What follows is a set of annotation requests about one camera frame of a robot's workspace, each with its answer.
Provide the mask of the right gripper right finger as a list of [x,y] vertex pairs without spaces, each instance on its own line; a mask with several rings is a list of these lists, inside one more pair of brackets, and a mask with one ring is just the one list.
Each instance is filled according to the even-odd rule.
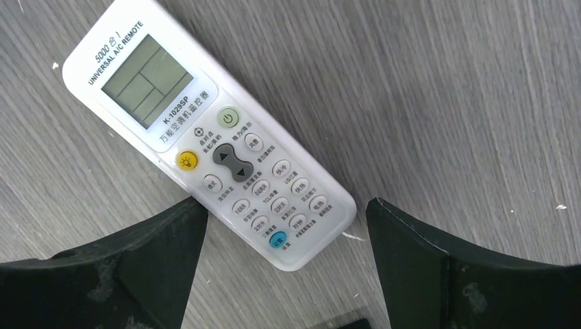
[[579,328],[580,266],[496,252],[384,199],[366,219],[393,328]]

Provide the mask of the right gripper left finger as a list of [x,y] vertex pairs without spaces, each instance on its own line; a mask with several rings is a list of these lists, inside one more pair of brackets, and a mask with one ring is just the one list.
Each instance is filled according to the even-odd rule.
[[1,264],[2,328],[180,328],[208,211],[189,197],[51,258]]

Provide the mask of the white remote control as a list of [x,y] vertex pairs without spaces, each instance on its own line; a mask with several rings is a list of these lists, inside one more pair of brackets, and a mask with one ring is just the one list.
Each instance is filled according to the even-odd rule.
[[114,1],[62,66],[68,90],[282,271],[355,220],[353,197],[157,1]]

